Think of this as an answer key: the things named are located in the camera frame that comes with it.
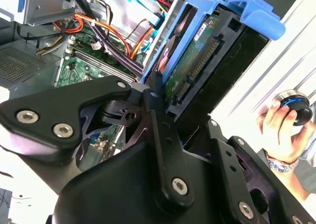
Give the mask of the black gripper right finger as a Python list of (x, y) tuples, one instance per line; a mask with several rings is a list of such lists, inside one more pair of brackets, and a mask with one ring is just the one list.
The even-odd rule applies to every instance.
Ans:
[(244, 140), (238, 136), (226, 140), (212, 119), (207, 133), (221, 216), (227, 224), (316, 222)]

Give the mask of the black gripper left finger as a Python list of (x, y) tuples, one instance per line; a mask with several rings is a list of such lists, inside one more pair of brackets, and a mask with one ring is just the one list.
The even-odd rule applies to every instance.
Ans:
[(75, 156), (83, 138), (125, 126), (125, 147), (148, 146), (154, 199), (166, 211), (184, 211), (195, 194), (187, 174), (174, 122), (162, 100), (162, 76), (138, 91), (116, 76), (34, 93), (0, 106), (0, 141), (14, 153), (64, 165)]

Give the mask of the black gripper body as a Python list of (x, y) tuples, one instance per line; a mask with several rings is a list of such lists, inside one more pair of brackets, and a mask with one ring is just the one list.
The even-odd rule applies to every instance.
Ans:
[(71, 180), (55, 206), (56, 224), (235, 224), (217, 184), (214, 165), (184, 152), (195, 201), (182, 212), (158, 206), (145, 143), (128, 149)]

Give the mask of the person's hand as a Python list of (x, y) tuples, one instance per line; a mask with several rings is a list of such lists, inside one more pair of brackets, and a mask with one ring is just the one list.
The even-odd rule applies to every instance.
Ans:
[(292, 164), (303, 153), (316, 127), (312, 121), (308, 121), (297, 134), (292, 134), (296, 118), (297, 112), (290, 110), (287, 105), (281, 106), (278, 100), (258, 117), (263, 149), (269, 157)]

